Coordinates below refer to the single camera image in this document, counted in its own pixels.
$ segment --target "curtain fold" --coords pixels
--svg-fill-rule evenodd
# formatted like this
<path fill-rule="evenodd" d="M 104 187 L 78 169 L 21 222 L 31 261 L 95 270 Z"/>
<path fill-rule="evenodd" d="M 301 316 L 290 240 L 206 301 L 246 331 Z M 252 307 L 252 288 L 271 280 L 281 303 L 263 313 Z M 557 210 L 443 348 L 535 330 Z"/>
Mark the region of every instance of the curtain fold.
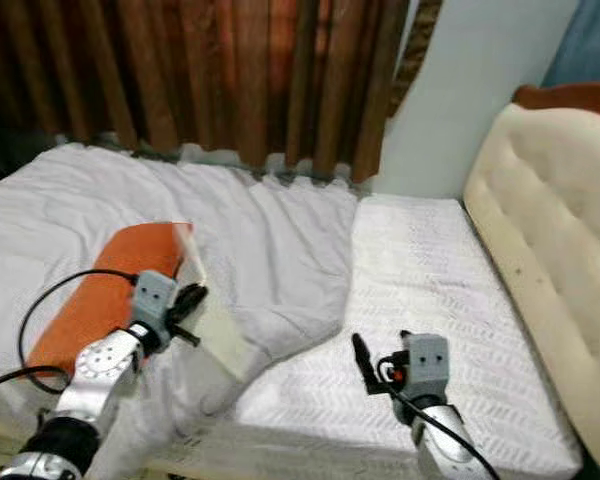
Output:
<path fill-rule="evenodd" d="M 408 0 L 0 1 L 0 127 L 377 173 Z"/>

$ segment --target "beige tufted headboard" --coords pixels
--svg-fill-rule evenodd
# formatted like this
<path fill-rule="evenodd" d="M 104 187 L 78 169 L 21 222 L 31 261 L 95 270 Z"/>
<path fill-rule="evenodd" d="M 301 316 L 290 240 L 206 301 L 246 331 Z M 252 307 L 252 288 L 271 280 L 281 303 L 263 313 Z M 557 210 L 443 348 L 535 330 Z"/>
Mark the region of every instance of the beige tufted headboard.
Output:
<path fill-rule="evenodd" d="M 600 115 L 508 105 L 464 200 L 600 465 Z"/>

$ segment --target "white duvet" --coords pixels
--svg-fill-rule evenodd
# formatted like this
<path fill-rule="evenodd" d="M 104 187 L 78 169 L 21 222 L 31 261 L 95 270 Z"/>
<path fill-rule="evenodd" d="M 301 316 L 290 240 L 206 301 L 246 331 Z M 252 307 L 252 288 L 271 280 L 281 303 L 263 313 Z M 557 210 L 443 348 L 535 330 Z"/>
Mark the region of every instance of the white duvet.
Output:
<path fill-rule="evenodd" d="M 95 162 L 103 162 L 101 168 Z M 121 226 L 195 223 L 187 192 L 192 182 L 198 185 L 194 177 L 204 175 L 215 179 L 214 189 L 234 185 L 236 178 L 246 190 L 288 188 L 271 178 L 260 186 L 243 172 L 219 167 L 176 168 L 75 146 L 46 153 L 2 182 L 0 373 L 15 365 L 19 317 L 44 285 L 88 267 Z M 293 215 L 317 217 L 308 222 L 317 231 L 300 243 L 323 251 L 320 263 L 328 257 L 329 268 L 347 272 L 355 199 L 342 185 L 316 188 L 306 179 L 296 180 L 291 191 L 299 194 L 289 203 Z M 229 187 L 222 194 L 227 208 L 244 200 Z M 105 226 L 102 217 L 110 219 Z M 575 436 L 459 204 L 368 198 L 356 213 L 352 239 L 353 284 L 343 331 L 267 370 L 220 422 L 180 432 L 186 440 L 157 453 L 154 466 L 205 480 L 425 478 L 409 430 L 396 422 L 389 399 L 366 396 L 349 340 L 360 332 L 379 356 L 397 349 L 399 330 L 408 329 L 449 339 L 448 397 L 503 478 L 572 478 L 581 465 Z M 234 275 L 226 271 L 221 280 L 235 282 Z M 43 305 L 29 345 L 68 293 Z M 25 403 L 31 398 L 37 400 Z M 32 426 L 31 407 L 43 399 L 28 387 L 5 386 L 0 418 L 15 412 Z"/>

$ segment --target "bed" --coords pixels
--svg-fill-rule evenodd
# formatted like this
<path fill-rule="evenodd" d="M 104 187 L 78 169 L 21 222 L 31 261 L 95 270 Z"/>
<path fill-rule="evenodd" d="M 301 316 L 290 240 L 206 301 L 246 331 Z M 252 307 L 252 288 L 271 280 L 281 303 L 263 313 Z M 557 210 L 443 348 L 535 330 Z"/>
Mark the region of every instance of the bed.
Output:
<path fill-rule="evenodd" d="M 596 88 L 599 101 L 593 103 L 600 111 Z M 351 333 L 360 332 L 380 355 L 398 347 L 401 329 L 449 339 L 448 396 L 503 478 L 572 478 L 582 465 L 573 427 L 600 463 L 600 115 L 577 110 L 583 105 L 595 110 L 587 92 L 560 94 L 556 103 L 555 90 L 520 90 L 516 99 L 527 108 L 511 104 L 495 120 L 467 183 L 466 210 L 456 200 L 362 199 L 350 232 L 352 283 L 342 331 L 267 370 L 220 420 L 187 432 L 149 466 L 205 480 L 426 478 L 408 429 L 395 421 L 388 398 L 364 393 L 349 344 Z M 547 109 L 553 106 L 571 108 Z M 76 152 L 81 162 L 73 158 Z M 98 163 L 102 157 L 124 173 L 105 170 Z M 43 154 L 31 169 L 46 182 L 72 178 L 78 186 L 91 178 L 84 169 L 98 165 L 90 175 L 111 184 L 107 198 L 131 207 L 124 197 L 125 180 L 134 178 L 129 168 L 150 170 L 165 191 L 178 192 L 181 204 L 186 185 L 169 184 L 169 178 L 178 178 L 174 168 L 196 173 L 221 168 L 124 162 L 131 161 L 65 146 Z M 31 181 L 18 183 L 23 174 L 26 169 L 0 184 L 6 209 L 0 222 L 5 211 L 18 221 L 45 218 L 44 208 L 23 204 L 39 194 Z M 352 217 L 355 200 L 344 186 L 325 190 L 300 181 L 317 202 L 328 196 L 334 218 Z M 8 191 L 9 182 L 17 188 Z M 86 204 L 80 189 L 72 192 L 73 203 L 62 204 L 67 218 Z M 52 198 L 46 202 L 45 208 L 54 206 Z M 567 207 L 580 215 L 570 217 Z M 146 221 L 151 208 L 131 210 L 138 214 L 134 221 Z M 26 229 L 21 234 L 0 243 L 0 253 L 22 245 Z M 60 271 L 88 266 L 98 250 L 82 248 L 78 264 L 66 259 Z M 22 282 L 20 290 L 30 280 Z M 19 291 L 13 285 L 9 289 L 12 295 Z M 564 301 L 556 300 L 557 292 L 564 292 Z M 54 305 L 48 308 L 52 315 Z M 0 354 L 0 366 L 6 368 L 13 348 L 9 328 L 15 327 L 5 327 L 0 352 L 9 352 Z M 43 327 L 40 323 L 38 332 Z M 18 437 L 32 425 L 26 418 L 9 422 L 20 394 L 4 390 L 0 395 L 0 450 L 11 453 L 17 442 L 2 437 Z"/>

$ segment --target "mattress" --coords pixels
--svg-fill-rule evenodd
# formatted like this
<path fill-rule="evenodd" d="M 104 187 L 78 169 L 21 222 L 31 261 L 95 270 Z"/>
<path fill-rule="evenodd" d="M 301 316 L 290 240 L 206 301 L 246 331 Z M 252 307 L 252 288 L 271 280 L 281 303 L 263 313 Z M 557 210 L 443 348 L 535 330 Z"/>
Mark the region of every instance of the mattress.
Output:
<path fill-rule="evenodd" d="M 53 160 L 49 168 L 36 172 L 45 181 L 64 178 L 73 168 L 66 162 L 68 151 L 54 152 L 46 157 Z M 143 165 L 152 176 L 158 175 L 162 196 L 176 190 L 186 195 L 180 182 L 169 183 L 175 177 L 162 176 L 153 164 Z M 109 195 L 117 192 L 116 202 L 128 207 L 124 222 L 165 220 L 163 212 L 160 218 L 151 218 L 152 204 L 129 194 L 132 180 L 137 178 L 129 176 L 125 184 L 106 172 L 97 177 L 100 188 Z M 85 181 L 91 183 L 93 178 Z M 11 295 L 5 305 L 11 302 L 16 309 L 26 309 L 34 294 L 18 297 L 14 291 L 26 291 L 32 281 L 48 283 L 57 278 L 53 273 L 58 268 L 66 272 L 84 268 L 99 252 L 92 245 L 103 244 L 108 236 L 92 233 L 89 242 L 74 245 L 72 251 L 81 252 L 79 261 L 55 255 L 57 264 L 42 268 L 40 262 L 49 255 L 52 242 L 38 245 L 39 252 L 29 248 L 26 212 L 30 202 L 35 201 L 42 212 L 53 202 L 45 200 L 49 192 L 35 182 L 18 187 L 1 195 L 0 229 L 9 215 L 14 227 L 10 240 L 3 239 L 6 243 L 0 246 L 0 253 L 9 248 L 13 255 L 0 255 L 0 270 L 17 268 L 22 273 L 9 279 L 8 288 L 0 282 L 0 295 Z M 64 210 L 48 212 L 56 219 L 50 235 L 69 234 L 67 224 L 83 235 L 99 231 L 88 216 L 81 217 L 82 222 L 69 221 L 92 208 L 81 191 L 75 185 L 72 194 L 65 195 Z M 349 205 L 350 199 L 337 189 L 319 194 L 331 203 L 342 202 L 339 211 Z M 186 205 L 186 198 L 178 202 Z M 97 208 L 112 207 L 102 201 Z M 397 350 L 398 332 L 407 329 L 448 338 L 448 397 L 503 478 L 572 478 L 581 466 L 577 440 L 459 203 L 372 196 L 358 207 L 351 238 L 353 279 L 343 331 L 266 371 L 219 421 L 187 432 L 181 442 L 156 454 L 152 465 L 205 480 L 426 478 L 418 468 L 409 429 L 393 417 L 388 397 L 365 394 L 350 346 L 351 334 L 359 332 L 378 358 Z M 2 264 L 5 259 L 17 264 Z M 46 308 L 40 319 L 52 315 L 54 305 Z M 0 317 L 0 369 L 11 368 L 15 359 L 16 326 L 4 321 L 13 318 L 7 313 Z M 32 336 L 44 322 L 34 325 Z M 38 394 L 25 391 L 26 385 L 5 388 L 0 418 L 20 413 L 23 422 L 31 422 L 25 403 L 30 405 L 32 395 Z M 36 405 L 43 400 L 38 395 Z"/>

